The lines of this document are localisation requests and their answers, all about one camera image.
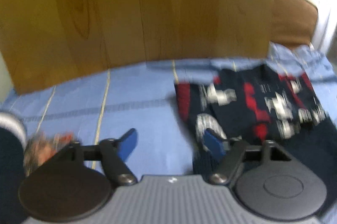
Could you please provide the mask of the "navy red reindeer sweater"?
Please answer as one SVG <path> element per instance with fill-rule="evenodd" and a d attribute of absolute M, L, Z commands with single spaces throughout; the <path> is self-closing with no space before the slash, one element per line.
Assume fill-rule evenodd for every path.
<path fill-rule="evenodd" d="M 336 127 L 307 74 L 280 75 L 267 65 L 222 69 L 208 85 L 179 82 L 175 92 L 179 115 L 201 150 L 209 153 L 206 129 L 227 140 L 226 152 L 235 141 L 273 140 L 324 182 L 323 211 L 336 202 Z"/>

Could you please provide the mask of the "blue bed sheet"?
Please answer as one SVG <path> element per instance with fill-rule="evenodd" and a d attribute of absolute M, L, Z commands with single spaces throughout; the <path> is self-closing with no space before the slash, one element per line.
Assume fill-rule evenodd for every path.
<path fill-rule="evenodd" d="M 84 145 L 119 138 L 134 128 L 138 143 L 127 165 L 136 176 L 190 174 L 194 146 L 177 112 L 174 81 L 207 84 L 221 69 L 246 70 L 260 64 L 279 74 L 306 73 L 323 108 L 336 120 L 336 74 L 327 57 L 304 46 L 290 51 L 276 44 L 270 45 L 265 59 L 143 62 L 40 92 L 11 91 L 1 110 L 21 119 L 28 135 L 41 131 L 50 137 L 70 131 Z"/>

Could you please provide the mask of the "colourful patterned small garment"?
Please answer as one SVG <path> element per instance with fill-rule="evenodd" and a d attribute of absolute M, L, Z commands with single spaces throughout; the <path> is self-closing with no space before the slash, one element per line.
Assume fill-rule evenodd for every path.
<path fill-rule="evenodd" d="M 24 151 L 23 168 L 25 175 L 28 177 L 57 152 L 74 141 L 76 141 L 76 138 L 72 132 L 57 133 L 52 137 L 46 137 L 44 132 L 34 134 L 28 140 Z"/>

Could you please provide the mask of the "navy white striped garment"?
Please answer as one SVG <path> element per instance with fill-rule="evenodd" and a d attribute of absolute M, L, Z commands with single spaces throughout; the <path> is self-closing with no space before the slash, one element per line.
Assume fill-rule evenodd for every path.
<path fill-rule="evenodd" d="M 1 112 L 1 223 L 22 223 L 27 215 L 18 198 L 25 179 L 23 157 L 27 143 L 24 124 L 15 115 Z"/>

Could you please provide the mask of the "wooden headboard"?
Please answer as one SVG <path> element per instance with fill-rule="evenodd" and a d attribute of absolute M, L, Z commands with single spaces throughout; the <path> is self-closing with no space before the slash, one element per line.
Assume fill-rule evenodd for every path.
<path fill-rule="evenodd" d="M 1 53 L 30 93 L 143 61 L 263 57 L 272 0 L 1 0 Z"/>

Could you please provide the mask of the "brown cushion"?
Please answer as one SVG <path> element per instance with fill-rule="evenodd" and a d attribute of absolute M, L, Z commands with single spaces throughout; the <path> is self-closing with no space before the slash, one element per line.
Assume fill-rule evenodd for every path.
<path fill-rule="evenodd" d="M 273 0 L 271 41 L 291 50 L 310 46 L 318 9 L 308 0 Z"/>

